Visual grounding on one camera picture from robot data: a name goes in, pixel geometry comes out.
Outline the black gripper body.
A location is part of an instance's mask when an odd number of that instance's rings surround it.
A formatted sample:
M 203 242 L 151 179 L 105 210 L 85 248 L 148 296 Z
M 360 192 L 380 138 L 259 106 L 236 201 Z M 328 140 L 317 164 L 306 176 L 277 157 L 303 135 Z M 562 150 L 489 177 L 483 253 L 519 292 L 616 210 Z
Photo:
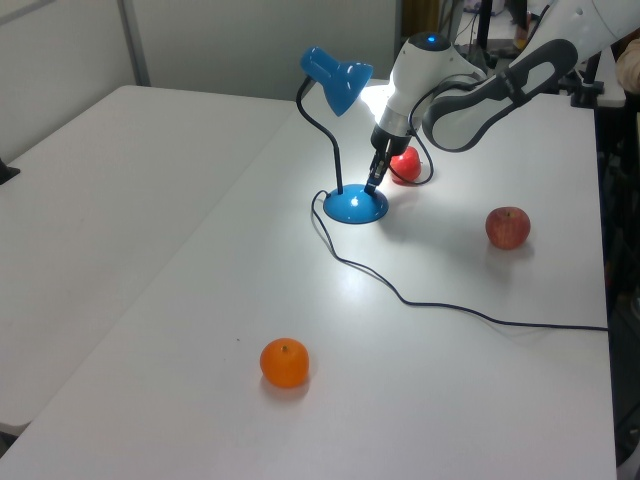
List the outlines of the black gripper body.
M 393 135 L 376 125 L 371 135 L 371 144 L 376 155 L 398 156 L 406 151 L 411 138 L 411 135 Z

